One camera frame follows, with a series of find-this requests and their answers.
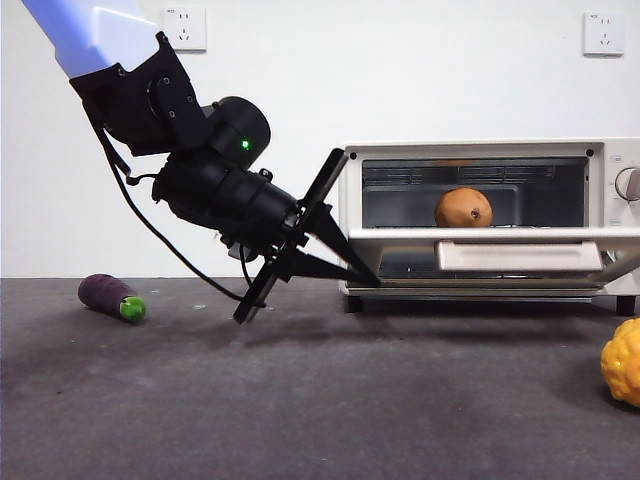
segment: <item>electrical outlet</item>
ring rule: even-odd
[[[622,15],[586,12],[584,14],[584,54],[619,57],[624,53]]]
[[[164,9],[163,31],[174,50],[207,49],[205,7],[167,7]]]

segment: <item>gray floor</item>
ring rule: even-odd
[[[78,281],[2,282],[2,478],[638,478],[640,409],[599,372],[608,301],[347,315],[299,280],[240,327],[198,280],[130,284],[138,327]]]

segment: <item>oven door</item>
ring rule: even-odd
[[[356,229],[349,241],[386,294],[592,295],[640,267],[638,228]]]

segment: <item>purple eggplant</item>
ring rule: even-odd
[[[144,300],[122,280],[104,273],[89,275],[78,287],[78,298],[98,312],[138,323],[144,318]]]

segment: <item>white wall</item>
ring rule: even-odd
[[[301,196],[348,140],[640,136],[637,0],[144,0],[208,6],[208,52],[182,55],[201,103],[235,94],[273,137],[255,168]],[[52,47],[2,3],[2,265],[7,277],[190,275],[120,198]],[[622,12],[626,53],[581,55],[584,10]],[[158,170],[161,158],[130,162]],[[212,275],[239,264],[207,231],[135,198]],[[337,200],[334,190],[330,197]]]

